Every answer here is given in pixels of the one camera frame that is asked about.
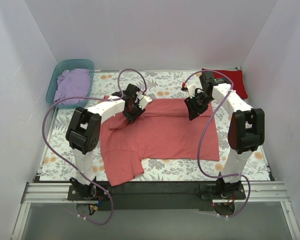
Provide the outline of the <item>salmon pink t shirt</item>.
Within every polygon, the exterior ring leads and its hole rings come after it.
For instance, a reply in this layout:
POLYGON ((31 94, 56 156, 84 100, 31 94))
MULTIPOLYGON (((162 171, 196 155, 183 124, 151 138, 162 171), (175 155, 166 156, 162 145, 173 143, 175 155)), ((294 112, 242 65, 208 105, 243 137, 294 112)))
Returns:
POLYGON ((181 98, 154 99, 134 123, 121 113, 111 117, 101 125, 99 142, 111 186, 142 175, 143 159, 220 159, 215 120, 190 121, 181 98))

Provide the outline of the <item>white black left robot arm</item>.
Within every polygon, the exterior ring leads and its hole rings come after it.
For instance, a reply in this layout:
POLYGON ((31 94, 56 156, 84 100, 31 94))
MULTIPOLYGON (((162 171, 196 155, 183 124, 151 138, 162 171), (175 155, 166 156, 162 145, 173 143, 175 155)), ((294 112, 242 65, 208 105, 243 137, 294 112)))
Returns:
POLYGON ((81 185, 79 194, 85 200, 96 196, 93 171, 93 150, 96 148, 101 125, 108 119, 122 114, 129 123, 134 123, 146 110, 152 99, 137 86, 129 84, 123 92, 115 92, 92 107, 77 107, 70 120, 65 138, 72 148, 76 177, 71 180, 81 185))

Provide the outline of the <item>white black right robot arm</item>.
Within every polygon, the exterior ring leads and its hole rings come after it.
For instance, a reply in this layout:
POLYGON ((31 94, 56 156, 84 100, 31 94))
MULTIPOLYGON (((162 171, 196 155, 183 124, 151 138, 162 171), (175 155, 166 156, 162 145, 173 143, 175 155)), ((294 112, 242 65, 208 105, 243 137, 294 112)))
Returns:
POLYGON ((217 108, 224 108, 230 116, 227 134, 230 151, 223 170, 215 177, 220 183, 216 186, 217 195, 227 199, 235 192, 233 184, 244 177, 242 172, 249 157, 265 141, 265 112, 241 99, 234 90, 233 81, 225 74, 215 78, 214 70, 201 70, 200 73, 200 88, 183 82, 181 90, 188 93, 184 102, 189 120, 207 111, 212 101, 217 101, 217 108))

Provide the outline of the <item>folded red t shirt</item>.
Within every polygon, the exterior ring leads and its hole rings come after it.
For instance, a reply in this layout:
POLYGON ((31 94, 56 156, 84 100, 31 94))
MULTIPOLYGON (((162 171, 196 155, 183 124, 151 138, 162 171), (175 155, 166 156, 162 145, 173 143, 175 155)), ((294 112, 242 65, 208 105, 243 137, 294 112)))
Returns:
MULTIPOLYGON (((243 72, 241 70, 217 70, 217 72, 224 74, 232 80, 232 82, 234 83, 233 89, 236 91, 236 93, 240 96, 241 99, 245 100, 248 98, 248 94, 246 92, 243 81, 243 72)), ((210 78, 219 79, 223 77, 223 75, 220 75, 216 72, 203 72, 199 77, 199 80, 202 85, 202 89, 204 91, 207 91, 208 93, 212 93, 214 85, 211 82, 206 82, 206 80, 210 78)))

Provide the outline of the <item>lilac t shirt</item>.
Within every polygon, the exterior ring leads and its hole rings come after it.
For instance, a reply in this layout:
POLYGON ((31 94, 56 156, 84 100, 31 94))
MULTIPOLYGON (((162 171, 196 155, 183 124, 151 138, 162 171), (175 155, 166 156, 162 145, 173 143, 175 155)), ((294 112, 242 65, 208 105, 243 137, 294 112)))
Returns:
POLYGON ((53 102, 70 97, 86 97, 90 90, 91 81, 89 69, 64 70, 57 78, 57 90, 53 102))

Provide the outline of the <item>teal plastic basket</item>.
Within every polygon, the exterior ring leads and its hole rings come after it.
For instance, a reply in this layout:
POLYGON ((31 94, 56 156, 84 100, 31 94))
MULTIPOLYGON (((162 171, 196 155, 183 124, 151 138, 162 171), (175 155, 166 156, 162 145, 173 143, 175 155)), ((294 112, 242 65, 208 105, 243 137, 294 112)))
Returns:
POLYGON ((90 92, 92 89, 92 82, 94 78, 95 64, 88 59, 68 59, 64 60, 57 64, 52 74, 47 93, 46 93, 46 101, 48 104, 56 105, 59 109, 75 109, 77 107, 85 107, 87 105, 88 99, 85 99, 85 96, 73 96, 68 97, 57 102, 54 102, 54 97, 56 90, 58 88, 57 79, 63 73, 64 70, 74 70, 74 69, 89 69, 89 75, 91 77, 90 90, 86 97, 90 96, 90 92))

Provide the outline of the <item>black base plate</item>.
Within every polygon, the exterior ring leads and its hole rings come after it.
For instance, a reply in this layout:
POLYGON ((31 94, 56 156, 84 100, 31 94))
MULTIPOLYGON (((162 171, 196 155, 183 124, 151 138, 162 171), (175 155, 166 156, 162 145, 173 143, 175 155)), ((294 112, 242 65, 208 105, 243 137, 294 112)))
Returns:
POLYGON ((177 210, 212 211, 213 202, 233 205, 245 200, 248 189, 241 182, 217 181, 141 181, 100 188, 71 183, 67 200, 77 203, 99 203, 100 211, 114 210, 177 210))

